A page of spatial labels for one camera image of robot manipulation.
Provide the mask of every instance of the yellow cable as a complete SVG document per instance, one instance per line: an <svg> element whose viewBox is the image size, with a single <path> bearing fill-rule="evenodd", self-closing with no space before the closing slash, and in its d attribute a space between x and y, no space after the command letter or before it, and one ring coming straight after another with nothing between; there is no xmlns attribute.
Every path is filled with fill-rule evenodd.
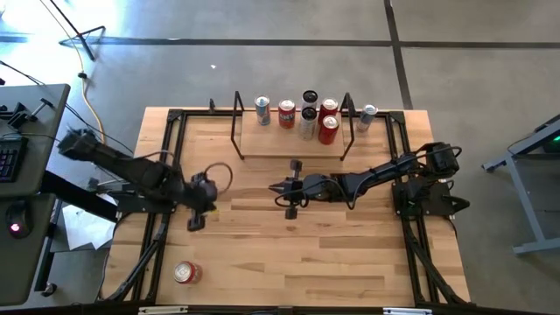
<svg viewBox="0 0 560 315"><path fill-rule="evenodd" d="M49 14L51 14L51 17L54 18L54 20L56 21L56 23L60 26L60 28L62 29L62 31L64 31L64 33L68 36L68 39L70 40L70 42L72 43L73 49L76 51L76 53L78 54L78 59L80 60L80 68L81 71L83 73L85 73L86 71L84 70L84 61L81 59L81 55L80 55L80 51L78 50L78 47L76 47L76 44L74 43L74 40L72 39L72 37L70 36L70 34L68 34L67 30L64 28L64 26L62 26L62 24L59 22L59 20L54 16L53 12L49 9L49 7L46 6L46 4L43 2L43 0L39 0L43 6L45 7L45 9L49 12ZM86 103L87 107L89 108L89 110L91 111L91 113L94 115L95 120L97 121L97 126L99 127L99 131L101 133L101 143L105 144L105 131L103 130L103 125L102 125L102 121L99 119L99 116L97 115L97 113L95 113L94 108L91 106L91 104L89 103L88 98L86 97L86 79L85 78L81 78L81 96L84 99L84 102Z"/></svg>

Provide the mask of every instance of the black can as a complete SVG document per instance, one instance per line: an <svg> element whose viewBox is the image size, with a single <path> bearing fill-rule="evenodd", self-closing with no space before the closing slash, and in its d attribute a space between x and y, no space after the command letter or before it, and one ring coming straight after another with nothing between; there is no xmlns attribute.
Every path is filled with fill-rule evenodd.
<svg viewBox="0 0 560 315"><path fill-rule="evenodd" d="M306 109L308 107L317 109L317 99L318 98L319 98L319 96L317 95L317 92L311 91L311 90L305 91L304 95L302 97L302 99L304 100L304 102L301 105L302 112L304 111L304 109Z"/></svg>

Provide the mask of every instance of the black desk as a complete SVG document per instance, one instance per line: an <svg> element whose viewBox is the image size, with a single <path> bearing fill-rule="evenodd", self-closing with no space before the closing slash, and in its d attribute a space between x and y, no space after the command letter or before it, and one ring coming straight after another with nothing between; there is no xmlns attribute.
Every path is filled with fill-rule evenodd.
<svg viewBox="0 0 560 315"><path fill-rule="evenodd" d="M25 87L0 87L0 105L13 110L18 102L24 104L29 111L35 110L43 97L54 105L45 106L37 114L36 122L28 122L21 128L22 133L35 133L55 137L59 129L62 113L67 102L70 87L67 84ZM0 121L0 137L14 132L6 121ZM41 180L45 174L54 140L47 136L28 136L27 153L24 164L19 170L15 183L0 184L0 198L25 196L39 191Z"/></svg>
<svg viewBox="0 0 560 315"><path fill-rule="evenodd" d="M54 231L49 228L49 222L56 198L116 221L114 205L46 170L54 145L54 140L50 137L56 136L69 91L67 84L0 87L0 105L5 105L9 111L21 102L31 112L41 104L41 98L53 105L53 108L44 107L37 114L36 122L23 125L21 133L47 136L24 136L29 141L17 180L14 183L0 184L0 305L18 305L27 299L44 244L45 253L38 268L34 290L45 289L53 262L51 243ZM0 120L0 137L13 132L6 121ZM9 235L4 221L5 209L18 198L25 198L31 203L34 225L32 233L22 240ZM60 211L54 212L54 222L59 214Z"/></svg>

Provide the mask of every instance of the concrete floor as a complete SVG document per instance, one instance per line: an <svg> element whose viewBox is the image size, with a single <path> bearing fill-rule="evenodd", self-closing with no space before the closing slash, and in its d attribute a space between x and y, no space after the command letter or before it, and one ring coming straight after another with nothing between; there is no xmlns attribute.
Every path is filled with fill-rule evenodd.
<svg viewBox="0 0 560 315"><path fill-rule="evenodd" d="M69 103L94 123L75 78L79 71L75 52L53 41L63 35L58 26L40 4L27 3L24 8L40 28L17 18L23 9L16 5L10 11L10 5L6 14L11 16L4 16L0 32L41 37L27 44L0 44L0 58L42 81L72 84ZM382 0L170 0L164 5L122 0L62 5L81 29L104 24L110 36L389 39ZM393 0L393 6L401 40L560 41L560 2L424 0L418 5ZM98 60L85 60L93 81L89 99L106 131L132 148L145 107L200 106L210 97L218 106L231 106L235 90L241 95L265 92L296 99L307 88L335 96L348 91L357 104L403 108L390 48L101 45L95 49ZM480 169L558 114L560 50L403 49L402 55L414 109L429 110L436 140L464 149L453 193L471 201L471 207L458 214L456 225L472 301L560 313L560 250L513 254L513 245L534 240L521 203L505 170L486 174ZM0 77L9 85L30 83L6 68L0 68ZM67 125L81 126L65 113L60 136ZM79 185L90 176L105 179L93 166L56 154L49 168ZM51 280L60 291L49 298L31 294L24 306L91 302L105 254L57 254ZM77 283L67 276L69 270L83 278Z"/></svg>

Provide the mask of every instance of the soda can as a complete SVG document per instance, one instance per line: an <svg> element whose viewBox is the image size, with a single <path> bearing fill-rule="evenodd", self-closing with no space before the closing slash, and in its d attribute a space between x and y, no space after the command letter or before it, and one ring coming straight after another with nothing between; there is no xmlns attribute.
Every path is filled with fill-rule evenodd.
<svg viewBox="0 0 560 315"><path fill-rule="evenodd" d="M371 122L374 120L375 114L377 114L377 107L371 104L364 106L364 109L360 114L360 120L356 125L356 129L359 132L368 131L369 125L371 125Z"/></svg>
<svg viewBox="0 0 560 315"><path fill-rule="evenodd" d="M315 91L311 91L311 90L307 90L304 92L304 95L302 97L302 99L304 100L304 102L302 102L301 105L301 112L304 112L304 109L311 107L314 109L317 109L317 99L319 97L317 96L317 92Z"/></svg>
<svg viewBox="0 0 560 315"><path fill-rule="evenodd" d="M299 120L299 135L304 140L313 139L313 132L315 131L315 119L317 118L317 110L312 107L307 107L301 111L301 119Z"/></svg>
<svg viewBox="0 0 560 315"><path fill-rule="evenodd" d="M332 144L336 137L336 132L339 130L339 121L336 116L328 115L323 118L318 130L318 140L322 144Z"/></svg>
<svg viewBox="0 0 560 315"><path fill-rule="evenodd" d="M293 128L296 123L296 103L294 101L280 101L280 104L278 104L278 123L282 128Z"/></svg>
<svg viewBox="0 0 560 315"><path fill-rule="evenodd" d="M194 262L180 262L173 277L180 284L196 284L202 278L202 268Z"/></svg>
<svg viewBox="0 0 560 315"><path fill-rule="evenodd" d="M260 95L255 98L256 120L266 126L270 123L270 98Z"/></svg>
<svg viewBox="0 0 560 315"><path fill-rule="evenodd" d="M323 119L325 119L326 116L336 116L338 110L339 103L335 99L325 98L318 111L318 123L323 123Z"/></svg>

